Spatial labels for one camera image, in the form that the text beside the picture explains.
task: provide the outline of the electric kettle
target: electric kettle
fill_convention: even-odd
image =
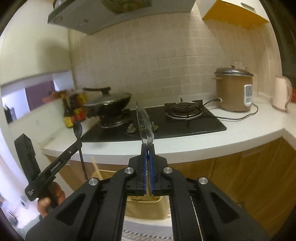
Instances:
[[[272,105],[279,110],[287,111],[288,104],[292,99],[292,84],[285,76],[276,76],[274,80]]]

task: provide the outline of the wall tile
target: wall tile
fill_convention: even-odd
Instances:
[[[254,90],[273,94],[281,60],[270,23],[254,30],[165,13],[131,19],[91,36],[70,30],[75,85],[111,86],[132,93],[131,102],[215,92],[214,72],[234,61],[248,65]]]

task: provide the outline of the stove knob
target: stove knob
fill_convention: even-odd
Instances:
[[[129,134],[133,134],[133,133],[136,132],[136,130],[137,129],[134,127],[133,123],[130,123],[127,130],[126,130],[126,132],[129,133]]]
[[[158,126],[154,124],[154,121],[152,121],[151,124],[152,124],[153,131],[157,131]]]

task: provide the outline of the rice cooker lid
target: rice cooker lid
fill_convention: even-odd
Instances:
[[[217,68],[215,74],[233,75],[233,76],[254,76],[250,72],[243,69],[231,68]]]

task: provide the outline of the purple door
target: purple door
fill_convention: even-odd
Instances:
[[[34,85],[28,88],[25,88],[27,100],[29,104],[30,111],[33,109],[44,105],[42,99],[50,95],[54,90],[54,81],[48,81],[41,83],[39,85]]]

